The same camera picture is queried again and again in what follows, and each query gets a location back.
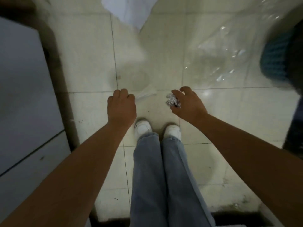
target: aluminum foil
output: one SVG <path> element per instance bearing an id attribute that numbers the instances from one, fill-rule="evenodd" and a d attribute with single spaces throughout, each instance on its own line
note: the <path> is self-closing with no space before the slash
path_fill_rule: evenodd
<path id="1" fill-rule="evenodd" d="M 174 94 L 170 93 L 166 96 L 166 98 L 168 98 L 168 100 L 166 101 L 166 104 L 168 106 L 181 107 L 180 101 L 176 98 Z"/>

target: finger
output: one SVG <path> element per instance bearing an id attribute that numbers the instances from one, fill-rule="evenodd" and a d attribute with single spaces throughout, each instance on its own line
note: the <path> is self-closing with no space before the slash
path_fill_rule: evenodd
<path id="1" fill-rule="evenodd" d="M 119 89 L 115 90 L 113 96 L 114 96 L 114 98 L 119 98 L 120 90 Z"/>
<path id="2" fill-rule="evenodd" d="M 192 92 L 191 88 L 187 86 L 181 87 L 180 91 L 184 92 L 185 95 L 190 94 Z"/>
<path id="3" fill-rule="evenodd" d="M 125 88 L 121 89 L 119 98 L 124 99 L 127 98 L 127 96 L 128 96 L 128 91 Z"/>
<path id="4" fill-rule="evenodd" d="M 113 100 L 113 96 L 108 97 L 107 99 L 107 105 L 109 105 Z"/>
<path id="5" fill-rule="evenodd" d="M 179 110 L 180 108 L 176 107 L 176 106 L 171 106 L 170 107 L 172 112 L 175 114 L 175 115 L 178 115 L 179 114 Z"/>
<path id="6" fill-rule="evenodd" d="M 133 94 L 128 95 L 128 98 L 135 102 L 135 96 Z"/>
<path id="7" fill-rule="evenodd" d="M 180 101 L 184 98 L 184 94 L 178 90 L 172 90 L 172 93 L 176 96 L 176 98 Z"/>

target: jeans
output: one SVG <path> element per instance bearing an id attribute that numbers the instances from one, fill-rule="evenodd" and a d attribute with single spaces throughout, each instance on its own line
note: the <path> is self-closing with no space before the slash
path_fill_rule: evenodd
<path id="1" fill-rule="evenodd" d="M 213 227 L 182 142 L 145 134 L 134 150 L 131 227 Z"/>

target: blue basket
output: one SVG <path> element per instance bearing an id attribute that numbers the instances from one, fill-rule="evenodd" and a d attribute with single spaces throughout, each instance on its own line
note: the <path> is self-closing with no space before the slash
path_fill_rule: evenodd
<path id="1" fill-rule="evenodd" d="M 277 39 L 265 45 L 260 60 L 261 71 L 274 80 L 288 80 L 286 74 L 285 55 L 294 34 L 294 29 L 281 34 Z"/>

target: white sneaker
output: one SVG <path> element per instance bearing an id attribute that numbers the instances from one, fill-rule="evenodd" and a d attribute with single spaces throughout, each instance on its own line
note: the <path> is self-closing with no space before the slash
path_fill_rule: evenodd
<path id="1" fill-rule="evenodd" d="M 165 128 L 163 138 L 169 138 L 170 136 L 174 136 L 177 139 L 181 140 L 181 130 L 177 125 L 169 125 Z"/>
<path id="2" fill-rule="evenodd" d="M 147 120 L 140 120 L 134 126 L 134 136 L 137 141 L 142 135 L 150 132 L 152 132 L 152 126 Z"/>

